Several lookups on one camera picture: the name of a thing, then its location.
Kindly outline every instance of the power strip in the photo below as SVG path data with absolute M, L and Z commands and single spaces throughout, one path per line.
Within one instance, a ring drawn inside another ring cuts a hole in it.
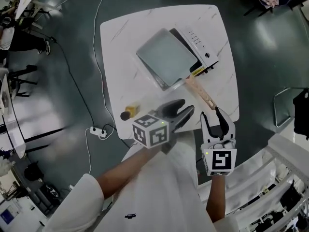
M 106 133 L 106 130 L 103 130 L 103 133 L 102 133 L 102 129 L 100 128 L 97 128 L 97 127 L 90 127 L 90 133 L 91 134 L 94 134 L 100 138 L 106 138 L 107 136 L 107 133 Z

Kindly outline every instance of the wooden spatula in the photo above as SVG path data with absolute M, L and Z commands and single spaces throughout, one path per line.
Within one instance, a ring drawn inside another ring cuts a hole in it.
M 194 78 L 192 74 L 185 79 L 185 82 L 194 92 L 196 92 L 207 103 L 207 105 L 211 108 L 211 110 L 215 110 L 217 106 L 216 103 L 208 95 L 208 93 L 205 91 L 202 85 Z

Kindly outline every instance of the person's leg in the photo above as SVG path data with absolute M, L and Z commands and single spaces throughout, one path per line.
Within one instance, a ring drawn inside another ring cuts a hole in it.
M 15 29 L 9 51 L 28 51 L 37 49 L 46 51 L 46 43 L 43 38 Z

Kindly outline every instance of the gray floor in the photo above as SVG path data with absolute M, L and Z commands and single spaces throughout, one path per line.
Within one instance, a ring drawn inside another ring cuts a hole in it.
M 64 0 L 46 0 L 58 4 Z M 97 127 L 112 123 L 103 106 L 101 81 L 92 52 L 93 19 L 99 0 L 70 0 L 62 6 L 62 13 L 39 20 L 43 33 L 54 36 L 63 46 L 72 74 L 78 83 Z M 229 37 L 239 90 L 240 119 L 237 130 L 237 165 L 267 145 L 276 131 L 273 125 L 272 97 L 285 86 L 309 85 L 309 41 L 298 9 L 276 8 L 275 13 L 257 17 L 248 0 L 103 0 L 97 18 L 95 50 L 100 68 L 104 71 L 100 47 L 99 26 L 102 22 L 151 8 L 181 4 L 214 4 L 219 8 Z M 40 151 L 29 153 L 32 161 L 39 161 L 45 180 L 58 188 L 75 184 L 89 171 L 84 131 L 91 126 L 90 116 L 69 76 L 59 47 L 52 45 L 46 57 L 35 51 L 12 53 L 10 68 L 21 69 L 36 64 L 39 70 L 28 76 L 38 80 L 31 88 L 30 98 L 17 98 L 16 113 L 26 138 L 54 130 L 66 129 L 47 139 L 28 145 L 31 148 L 51 141 Z M 279 107 L 282 114 L 292 109 L 292 97 L 287 93 Z M 109 106 L 107 89 L 105 96 Z M 196 131 L 197 144 L 201 142 Z M 120 162 L 127 147 L 117 133 L 106 141 L 88 135 L 92 174 L 99 175 Z M 200 182 L 205 181 L 202 163 Z

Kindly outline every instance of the marble table top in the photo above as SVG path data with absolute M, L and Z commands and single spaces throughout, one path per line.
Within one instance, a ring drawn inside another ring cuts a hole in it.
M 204 89 L 233 121 L 239 119 L 238 89 L 235 67 L 228 37 L 219 10 L 214 5 L 182 5 L 151 9 L 104 22 L 100 26 L 101 45 L 106 82 L 112 113 L 121 139 L 133 138 L 132 120 L 123 121 L 120 114 L 133 102 L 141 104 L 141 116 L 159 105 L 185 99 L 195 112 L 178 131 L 201 128 L 200 113 L 209 118 L 211 126 L 218 125 L 216 113 L 186 85 L 172 92 L 158 93 L 157 84 L 143 70 L 136 51 L 161 28 L 170 30 L 175 24 L 194 27 L 199 37 L 210 45 L 219 62 L 214 69 L 197 78 Z

